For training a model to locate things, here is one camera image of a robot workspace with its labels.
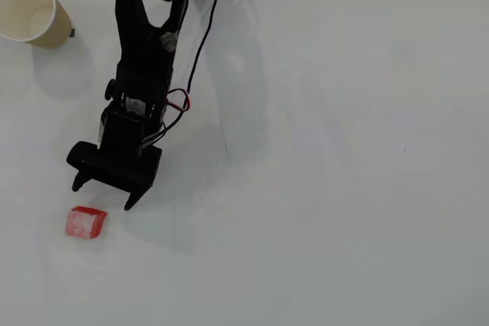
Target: red block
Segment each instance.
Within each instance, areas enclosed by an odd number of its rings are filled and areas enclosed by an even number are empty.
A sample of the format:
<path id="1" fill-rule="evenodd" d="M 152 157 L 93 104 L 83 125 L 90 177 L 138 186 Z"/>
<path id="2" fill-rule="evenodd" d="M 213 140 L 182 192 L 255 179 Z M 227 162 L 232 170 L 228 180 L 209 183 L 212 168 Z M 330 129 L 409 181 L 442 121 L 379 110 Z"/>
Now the red block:
<path id="1" fill-rule="evenodd" d="M 91 240 L 100 235 L 107 213 L 105 211 L 77 206 L 71 209 L 66 222 L 65 234 Z"/>

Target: white surface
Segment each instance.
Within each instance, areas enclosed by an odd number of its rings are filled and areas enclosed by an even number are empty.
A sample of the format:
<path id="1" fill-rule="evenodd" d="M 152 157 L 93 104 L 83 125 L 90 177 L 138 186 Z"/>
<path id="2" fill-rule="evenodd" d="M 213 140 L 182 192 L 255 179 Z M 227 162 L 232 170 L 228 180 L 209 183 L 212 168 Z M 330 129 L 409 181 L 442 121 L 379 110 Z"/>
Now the white surface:
<path id="1" fill-rule="evenodd" d="M 62 49 L 0 43 L 3 324 L 487 324 L 488 0 L 221 0 L 129 213 L 65 163 L 97 139 L 115 0 L 60 1 Z M 108 211 L 98 240 L 64 235 L 77 205 Z"/>

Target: cup rim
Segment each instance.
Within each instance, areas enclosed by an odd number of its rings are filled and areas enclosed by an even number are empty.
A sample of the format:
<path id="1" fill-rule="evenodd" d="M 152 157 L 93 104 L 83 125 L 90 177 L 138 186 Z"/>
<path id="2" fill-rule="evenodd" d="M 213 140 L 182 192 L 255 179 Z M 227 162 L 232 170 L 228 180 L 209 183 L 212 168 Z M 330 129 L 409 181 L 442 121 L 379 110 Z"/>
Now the cup rim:
<path id="1" fill-rule="evenodd" d="M 6 38 L 7 40 L 14 41 L 14 42 L 23 42 L 23 43 L 36 41 L 39 38 L 43 37 L 49 31 L 51 26 L 53 25 L 54 18 L 56 17 L 56 13 L 57 13 L 57 1 L 56 0 L 52 0 L 52 1 L 53 1 L 53 14 L 51 15 L 51 19 L 50 19 L 49 23 L 47 24 L 47 26 L 39 34 L 36 34 L 35 36 L 30 37 L 30 38 L 25 38 L 23 40 L 9 37 L 6 34 L 3 34 L 2 32 L 0 32 L 0 35 L 3 38 Z"/>

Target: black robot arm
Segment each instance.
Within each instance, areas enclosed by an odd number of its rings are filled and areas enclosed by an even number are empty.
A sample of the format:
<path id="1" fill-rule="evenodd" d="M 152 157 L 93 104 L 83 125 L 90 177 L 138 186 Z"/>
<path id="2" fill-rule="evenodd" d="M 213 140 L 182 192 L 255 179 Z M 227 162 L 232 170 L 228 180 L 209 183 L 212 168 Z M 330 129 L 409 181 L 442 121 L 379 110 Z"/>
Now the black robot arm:
<path id="1" fill-rule="evenodd" d="M 147 19 L 142 0 L 116 0 L 115 14 L 121 41 L 121 61 L 107 87 L 109 106 L 102 113 L 99 145 L 79 142 L 67 162 L 79 170 L 73 183 L 78 191 L 94 179 L 130 192 L 130 210 L 154 183 L 161 149 L 154 139 L 162 137 L 173 61 L 189 0 L 172 3 L 162 27 Z M 189 96 L 181 111 L 189 108 Z"/>

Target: paper cup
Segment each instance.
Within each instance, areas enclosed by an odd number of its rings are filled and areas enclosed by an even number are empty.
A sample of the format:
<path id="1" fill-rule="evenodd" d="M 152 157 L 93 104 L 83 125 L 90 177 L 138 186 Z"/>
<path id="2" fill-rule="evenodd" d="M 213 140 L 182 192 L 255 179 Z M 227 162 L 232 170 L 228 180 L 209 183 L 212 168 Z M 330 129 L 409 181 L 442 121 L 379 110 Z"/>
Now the paper cup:
<path id="1" fill-rule="evenodd" d="M 0 0 L 0 35 L 52 49 L 71 33 L 71 20 L 58 0 Z"/>

